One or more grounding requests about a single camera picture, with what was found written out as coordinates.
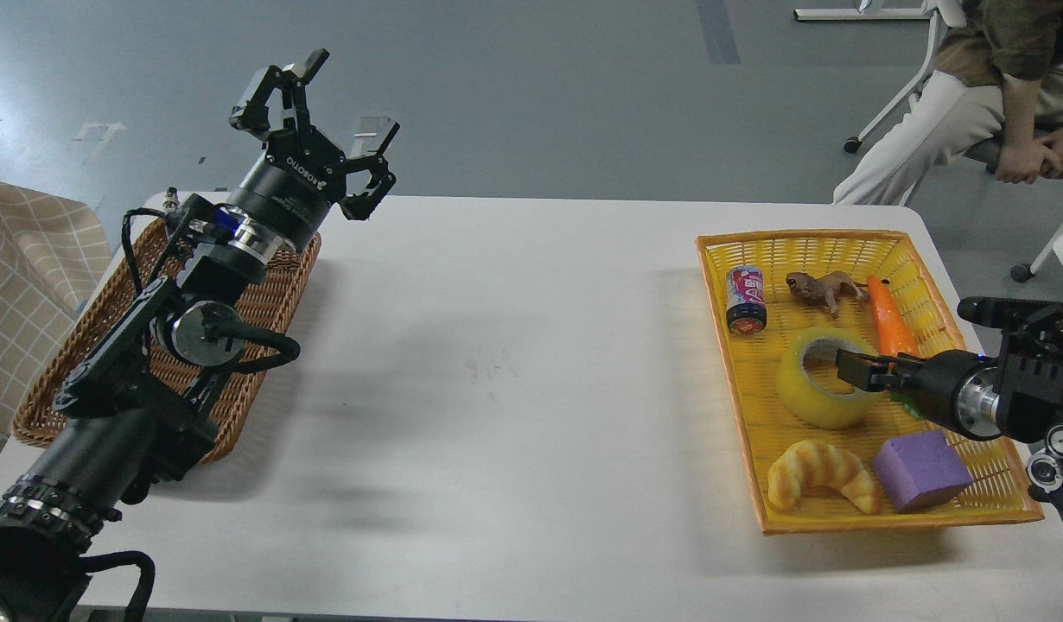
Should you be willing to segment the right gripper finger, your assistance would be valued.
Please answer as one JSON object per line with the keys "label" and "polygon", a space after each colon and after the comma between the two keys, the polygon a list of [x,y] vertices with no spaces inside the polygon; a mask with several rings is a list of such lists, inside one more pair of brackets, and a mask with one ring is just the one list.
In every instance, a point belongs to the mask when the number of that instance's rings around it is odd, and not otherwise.
{"label": "right gripper finger", "polygon": [[906,390],[906,379],[895,373],[896,359],[836,359],[838,379],[863,392]]}
{"label": "right gripper finger", "polygon": [[896,357],[888,355],[874,355],[864,352],[855,352],[846,349],[839,349],[836,355],[836,367],[838,370],[884,370],[891,369],[894,364],[901,362]]}

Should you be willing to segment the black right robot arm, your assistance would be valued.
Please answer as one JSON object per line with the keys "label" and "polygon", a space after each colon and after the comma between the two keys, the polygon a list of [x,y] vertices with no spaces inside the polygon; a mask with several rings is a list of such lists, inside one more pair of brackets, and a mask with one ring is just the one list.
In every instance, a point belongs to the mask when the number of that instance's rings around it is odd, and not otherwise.
{"label": "black right robot arm", "polygon": [[996,357],[946,350],[922,359],[841,349],[838,377],[888,392],[973,441],[1041,442],[1025,465],[1029,495],[1063,517],[1063,302],[971,296],[958,316],[1001,332]]}

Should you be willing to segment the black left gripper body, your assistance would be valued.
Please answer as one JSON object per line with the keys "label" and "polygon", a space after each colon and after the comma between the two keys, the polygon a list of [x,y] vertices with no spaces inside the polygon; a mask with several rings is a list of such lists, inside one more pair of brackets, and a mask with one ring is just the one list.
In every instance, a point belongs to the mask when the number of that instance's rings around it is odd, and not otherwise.
{"label": "black left gripper body", "polygon": [[345,153],[318,130],[274,130],[227,204],[301,251],[347,194]]}

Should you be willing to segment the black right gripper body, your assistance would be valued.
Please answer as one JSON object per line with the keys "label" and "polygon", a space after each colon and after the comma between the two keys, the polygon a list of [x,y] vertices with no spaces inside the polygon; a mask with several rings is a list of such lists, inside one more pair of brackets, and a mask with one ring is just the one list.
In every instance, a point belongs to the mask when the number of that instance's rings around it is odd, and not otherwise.
{"label": "black right gripper body", "polygon": [[894,374],[894,400],[908,414],[954,433],[985,433],[982,415],[964,404],[962,394],[975,374],[986,369],[986,358],[962,350],[939,352],[929,359],[899,353]]}

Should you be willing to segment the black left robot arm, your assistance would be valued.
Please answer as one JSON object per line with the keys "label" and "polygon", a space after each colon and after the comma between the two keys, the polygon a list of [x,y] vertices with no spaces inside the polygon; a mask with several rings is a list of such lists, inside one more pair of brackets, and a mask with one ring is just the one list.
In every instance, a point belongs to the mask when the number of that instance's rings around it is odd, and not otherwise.
{"label": "black left robot arm", "polygon": [[124,619],[140,621],[155,562],[135,550],[90,555],[92,537],[121,518],[120,503],[141,503],[210,452],[227,379],[299,357],[294,339],[242,319],[240,298],[280,248],[303,251],[331,208],[368,219],[396,185],[392,118],[362,119],[351,155],[313,124],[306,88],[328,55],[317,48],[252,75],[230,124],[259,139],[259,158],[227,200],[190,194],[155,211],[167,243],[148,275],[122,232],[134,298],[61,383],[65,428],[0,499],[0,621],[66,621],[95,574],[121,567],[139,571]]}

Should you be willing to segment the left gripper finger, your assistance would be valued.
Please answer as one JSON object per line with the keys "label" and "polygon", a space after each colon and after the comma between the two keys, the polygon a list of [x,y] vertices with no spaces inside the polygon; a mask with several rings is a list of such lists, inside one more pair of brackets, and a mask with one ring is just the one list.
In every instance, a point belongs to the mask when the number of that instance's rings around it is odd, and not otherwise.
{"label": "left gripper finger", "polygon": [[382,200],[396,185],[385,151],[396,137],[396,119],[390,117],[361,117],[353,134],[351,155],[343,162],[348,176],[367,172],[369,181],[358,194],[345,194],[341,211],[349,220],[369,220]]}
{"label": "left gripper finger", "polygon": [[[307,107],[306,87],[330,58],[326,48],[317,48],[302,63],[281,68],[270,66],[252,75],[239,102],[230,113],[230,127],[242,130],[266,147],[330,147],[330,139],[311,123]],[[270,122],[270,101],[280,94],[283,127],[273,130]]]}

